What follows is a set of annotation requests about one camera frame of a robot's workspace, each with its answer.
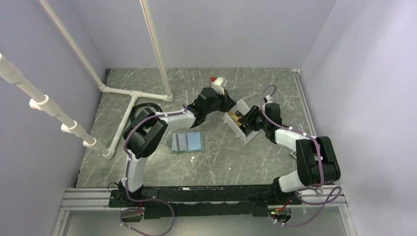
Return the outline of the clear plastic bin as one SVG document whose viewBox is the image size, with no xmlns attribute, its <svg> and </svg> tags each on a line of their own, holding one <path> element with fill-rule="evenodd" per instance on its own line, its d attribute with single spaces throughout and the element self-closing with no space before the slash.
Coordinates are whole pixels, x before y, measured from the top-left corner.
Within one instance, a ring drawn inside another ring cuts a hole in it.
<svg viewBox="0 0 417 236">
<path fill-rule="evenodd" d="M 235 137 L 243 141 L 245 145 L 259 133 L 259 131 L 254 131 L 248 124 L 244 123 L 245 115 L 247 115 L 249 111 L 249 106 L 244 100 L 240 99 L 222 118 L 223 122 L 234 132 Z"/>
</svg>

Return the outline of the green card holder wallet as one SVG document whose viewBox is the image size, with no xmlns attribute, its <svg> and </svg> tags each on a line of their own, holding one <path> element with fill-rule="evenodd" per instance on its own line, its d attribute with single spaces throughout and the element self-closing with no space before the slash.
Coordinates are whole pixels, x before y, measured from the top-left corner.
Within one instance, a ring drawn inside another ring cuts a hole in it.
<svg viewBox="0 0 417 236">
<path fill-rule="evenodd" d="M 202 132 L 174 133 L 167 145 L 171 153 L 200 152 L 205 149 Z"/>
</svg>

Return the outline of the white magnetic stripe card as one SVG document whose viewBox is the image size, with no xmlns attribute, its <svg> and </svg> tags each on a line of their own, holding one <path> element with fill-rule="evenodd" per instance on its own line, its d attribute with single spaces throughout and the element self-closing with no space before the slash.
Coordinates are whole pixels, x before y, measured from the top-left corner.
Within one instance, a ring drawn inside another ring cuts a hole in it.
<svg viewBox="0 0 417 236">
<path fill-rule="evenodd" d="M 186 133 L 173 134 L 172 151 L 173 152 L 188 151 L 188 140 L 187 140 Z"/>
</svg>

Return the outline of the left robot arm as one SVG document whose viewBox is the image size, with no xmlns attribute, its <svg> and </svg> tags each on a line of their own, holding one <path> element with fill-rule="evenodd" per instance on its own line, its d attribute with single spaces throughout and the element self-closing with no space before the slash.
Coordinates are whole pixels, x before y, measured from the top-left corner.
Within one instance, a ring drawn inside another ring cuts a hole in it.
<svg viewBox="0 0 417 236">
<path fill-rule="evenodd" d="M 143 109 L 123 134 L 123 149 L 127 158 L 119 182 L 122 200 L 133 207 L 142 199 L 147 158 L 155 152 L 166 133 L 197 127 L 206 120 L 207 115 L 213 112 L 227 113 L 236 104 L 226 90 L 218 93 L 213 88 L 205 87 L 193 103 L 184 105 L 178 111 L 155 112 Z"/>
</svg>

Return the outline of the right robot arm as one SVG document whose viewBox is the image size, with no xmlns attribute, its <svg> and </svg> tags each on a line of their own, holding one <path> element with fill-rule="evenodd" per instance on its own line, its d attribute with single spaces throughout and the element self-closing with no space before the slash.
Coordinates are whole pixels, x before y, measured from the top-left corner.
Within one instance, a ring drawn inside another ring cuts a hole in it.
<svg viewBox="0 0 417 236">
<path fill-rule="evenodd" d="M 297 190 L 340 180 L 341 170 L 330 138 L 311 136 L 284 125 L 280 105 L 271 102 L 271 96 L 264 91 L 260 105 L 253 106 L 238 121 L 253 131 L 263 130 L 272 143 L 289 148 L 296 154 L 297 169 L 273 180 L 271 198 L 275 203 L 285 203 L 290 193 Z"/>
</svg>

